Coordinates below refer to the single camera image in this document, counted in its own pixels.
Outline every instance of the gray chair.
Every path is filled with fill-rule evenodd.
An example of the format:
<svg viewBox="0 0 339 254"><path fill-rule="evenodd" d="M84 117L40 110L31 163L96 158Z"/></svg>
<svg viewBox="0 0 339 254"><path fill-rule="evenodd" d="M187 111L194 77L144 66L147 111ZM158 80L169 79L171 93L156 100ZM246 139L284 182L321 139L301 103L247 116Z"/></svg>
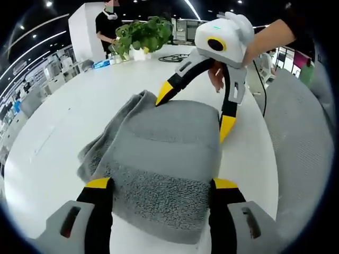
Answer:
<svg viewBox="0 0 339 254"><path fill-rule="evenodd" d="M276 222L285 247L303 230L319 203L334 141L320 102L290 72L281 70L266 92L265 121L279 179Z"/></svg>

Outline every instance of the black shirt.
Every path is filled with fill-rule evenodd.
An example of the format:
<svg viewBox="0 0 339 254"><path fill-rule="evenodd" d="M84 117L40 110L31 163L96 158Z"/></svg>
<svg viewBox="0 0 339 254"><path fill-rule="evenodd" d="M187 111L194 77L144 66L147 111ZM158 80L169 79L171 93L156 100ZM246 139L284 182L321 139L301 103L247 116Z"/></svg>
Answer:
<svg viewBox="0 0 339 254"><path fill-rule="evenodd" d="M95 19L96 33L101 32L102 35L115 39L117 35L115 31L117 28L122 26L122 20L118 17L116 20L109 20L108 17L102 12ZM109 53L110 50L108 47L111 45L108 42L101 41L102 47L106 53Z"/></svg>

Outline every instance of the folded towel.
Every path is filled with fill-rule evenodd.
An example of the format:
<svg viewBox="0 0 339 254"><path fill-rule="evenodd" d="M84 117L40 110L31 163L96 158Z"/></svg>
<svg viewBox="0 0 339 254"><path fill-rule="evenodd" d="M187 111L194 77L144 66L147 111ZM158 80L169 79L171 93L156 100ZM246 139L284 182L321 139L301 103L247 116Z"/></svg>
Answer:
<svg viewBox="0 0 339 254"><path fill-rule="evenodd" d="M134 95L80 152L78 175L85 182L112 177L113 213L135 227L196 244L220 166L219 114L192 101L155 107L156 99Z"/></svg>

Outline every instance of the cable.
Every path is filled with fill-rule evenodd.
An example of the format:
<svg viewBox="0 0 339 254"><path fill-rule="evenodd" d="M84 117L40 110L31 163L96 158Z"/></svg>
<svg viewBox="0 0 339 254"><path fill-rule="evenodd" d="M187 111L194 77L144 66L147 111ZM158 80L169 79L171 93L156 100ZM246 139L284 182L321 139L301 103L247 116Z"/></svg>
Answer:
<svg viewBox="0 0 339 254"><path fill-rule="evenodd" d="M160 57L159 61L161 62L182 62L185 58L187 58L189 55L187 54L175 54L167 57Z"/></svg>
<svg viewBox="0 0 339 254"><path fill-rule="evenodd" d="M255 69L256 69L256 73L258 73L258 76L259 76L261 85L262 85L262 87L263 87L263 89L264 89L264 94L265 94L265 106L264 106L263 117L265 117L265 113L266 113L266 105L267 105L267 94L266 94L266 89L265 89L264 83L263 83L263 81L262 81L262 79L261 79L261 76L260 76L260 74L259 74L258 68L257 68L257 66L256 66L254 60L253 60L253 63L254 63L254 67L255 67Z"/></svg>

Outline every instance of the white robotic hand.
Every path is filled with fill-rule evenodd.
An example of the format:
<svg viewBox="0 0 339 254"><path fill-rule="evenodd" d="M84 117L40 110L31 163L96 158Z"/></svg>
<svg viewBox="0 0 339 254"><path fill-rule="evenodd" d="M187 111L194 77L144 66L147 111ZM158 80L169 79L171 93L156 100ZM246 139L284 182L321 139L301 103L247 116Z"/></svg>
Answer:
<svg viewBox="0 0 339 254"><path fill-rule="evenodd" d="M219 17L197 28L198 52L233 68L241 68L247 45L254 39L253 26L245 16L232 12Z"/></svg>

